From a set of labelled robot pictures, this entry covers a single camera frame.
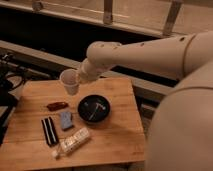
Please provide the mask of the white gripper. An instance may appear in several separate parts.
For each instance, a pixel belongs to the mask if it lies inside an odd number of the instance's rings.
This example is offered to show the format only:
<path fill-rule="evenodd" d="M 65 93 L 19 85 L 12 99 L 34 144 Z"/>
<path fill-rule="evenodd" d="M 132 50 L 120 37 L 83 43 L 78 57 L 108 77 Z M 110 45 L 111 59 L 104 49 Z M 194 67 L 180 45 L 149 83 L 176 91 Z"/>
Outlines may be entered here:
<path fill-rule="evenodd" d="M 90 66 L 81 65 L 77 70 L 77 80 L 81 84 L 90 83 L 96 81 L 100 74 L 97 70 Z"/>

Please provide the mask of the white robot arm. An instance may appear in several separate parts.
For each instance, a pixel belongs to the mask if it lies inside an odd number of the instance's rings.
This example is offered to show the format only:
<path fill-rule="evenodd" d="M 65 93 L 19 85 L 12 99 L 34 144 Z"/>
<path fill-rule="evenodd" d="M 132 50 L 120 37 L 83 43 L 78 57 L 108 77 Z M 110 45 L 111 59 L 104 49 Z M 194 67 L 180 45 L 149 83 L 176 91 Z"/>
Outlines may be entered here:
<path fill-rule="evenodd" d="M 155 110 L 145 151 L 146 171 L 213 171 L 213 31 L 123 45 L 89 45 L 79 81 L 115 66 L 177 79 Z"/>

